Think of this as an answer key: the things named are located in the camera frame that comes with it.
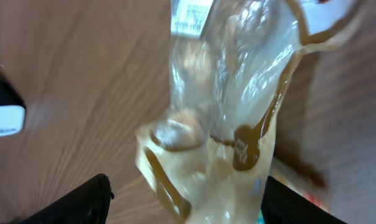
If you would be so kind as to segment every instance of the food packet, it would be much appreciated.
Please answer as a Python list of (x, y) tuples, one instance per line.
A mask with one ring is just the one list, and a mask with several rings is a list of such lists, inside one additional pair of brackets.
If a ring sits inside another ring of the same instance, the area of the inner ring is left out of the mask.
[(171, 104), (137, 131), (136, 165), (177, 223), (255, 223), (276, 115), (304, 54), (332, 50), (356, 0), (172, 0)]

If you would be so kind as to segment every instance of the food in plastic bag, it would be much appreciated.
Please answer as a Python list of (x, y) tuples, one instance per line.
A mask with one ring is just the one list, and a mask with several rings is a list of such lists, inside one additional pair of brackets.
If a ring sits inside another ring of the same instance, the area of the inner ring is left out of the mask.
[(178, 223), (255, 223), (276, 114), (301, 57), (343, 44), (355, 0), (173, 0), (171, 105), (136, 165)]

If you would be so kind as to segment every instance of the wood grain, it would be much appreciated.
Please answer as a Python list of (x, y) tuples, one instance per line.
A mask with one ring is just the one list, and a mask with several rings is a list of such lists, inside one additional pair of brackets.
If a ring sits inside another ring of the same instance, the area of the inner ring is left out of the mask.
[[(369, 11), (343, 49), (304, 58), (278, 124), (279, 152), (326, 176), (334, 215), (349, 223), (376, 223)], [(116, 195), (107, 223), (172, 223), (134, 166), (134, 131), (169, 101), (169, 23), (169, 0), (0, 1), (0, 68), (27, 105), (23, 132), (0, 138), (0, 222), (105, 173)]]

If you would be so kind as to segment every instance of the clear plastic bag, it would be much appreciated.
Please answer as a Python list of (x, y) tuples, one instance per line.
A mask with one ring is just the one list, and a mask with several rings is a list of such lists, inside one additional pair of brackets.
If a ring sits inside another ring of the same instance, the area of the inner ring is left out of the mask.
[(363, 6), (172, 1), (171, 105), (138, 130), (136, 164), (178, 223), (257, 221), (290, 76), (304, 54), (343, 44)]

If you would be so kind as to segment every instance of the plastic wrap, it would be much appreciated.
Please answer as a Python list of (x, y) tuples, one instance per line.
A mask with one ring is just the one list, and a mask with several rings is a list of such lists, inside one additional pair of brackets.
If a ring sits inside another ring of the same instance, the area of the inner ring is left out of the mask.
[(137, 131), (136, 164), (176, 222), (257, 221), (290, 76), (344, 43), (363, 5), (172, 1), (171, 105)]

